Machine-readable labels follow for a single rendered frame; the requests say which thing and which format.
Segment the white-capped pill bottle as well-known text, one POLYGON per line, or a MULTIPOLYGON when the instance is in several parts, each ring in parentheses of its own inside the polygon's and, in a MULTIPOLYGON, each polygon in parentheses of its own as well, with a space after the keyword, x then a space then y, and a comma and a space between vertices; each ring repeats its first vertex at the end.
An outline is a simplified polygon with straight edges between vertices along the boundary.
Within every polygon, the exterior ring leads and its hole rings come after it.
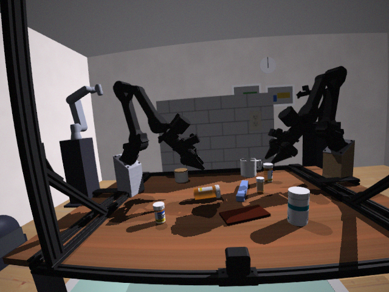
POLYGON ((156 224, 164 224, 165 223, 165 205, 164 202, 156 202, 153 204, 156 224))

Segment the blue flat bar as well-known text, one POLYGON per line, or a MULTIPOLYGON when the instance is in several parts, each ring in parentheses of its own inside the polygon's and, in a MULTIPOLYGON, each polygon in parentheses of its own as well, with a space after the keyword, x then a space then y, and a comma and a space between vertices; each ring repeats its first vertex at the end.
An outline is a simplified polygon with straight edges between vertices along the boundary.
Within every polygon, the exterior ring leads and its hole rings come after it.
POLYGON ((240 187, 239 187, 238 192, 236 194, 236 201, 244 202, 245 197, 246 197, 245 193, 247 193, 247 189, 246 188, 248 188, 247 183, 249 185, 249 181, 241 181, 240 187))

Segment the white ribbed bottle cap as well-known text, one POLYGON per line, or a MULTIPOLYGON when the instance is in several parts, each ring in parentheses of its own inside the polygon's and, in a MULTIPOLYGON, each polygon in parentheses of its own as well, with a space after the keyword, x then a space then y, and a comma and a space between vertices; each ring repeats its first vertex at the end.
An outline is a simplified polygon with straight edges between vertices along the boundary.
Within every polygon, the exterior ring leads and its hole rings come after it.
POLYGON ((216 187, 216 198, 220 198, 221 197, 221 192, 220 192, 220 188, 219 188, 219 185, 215 185, 216 187))

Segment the white cylindrical canister with teal band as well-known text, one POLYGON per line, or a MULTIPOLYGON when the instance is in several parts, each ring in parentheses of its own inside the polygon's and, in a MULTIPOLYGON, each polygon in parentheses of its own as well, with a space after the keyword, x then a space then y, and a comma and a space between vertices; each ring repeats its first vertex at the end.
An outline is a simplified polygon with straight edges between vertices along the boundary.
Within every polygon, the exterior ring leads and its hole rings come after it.
POLYGON ((306 226, 309 218, 310 191, 304 187, 288 188, 287 221, 294 226, 306 226))

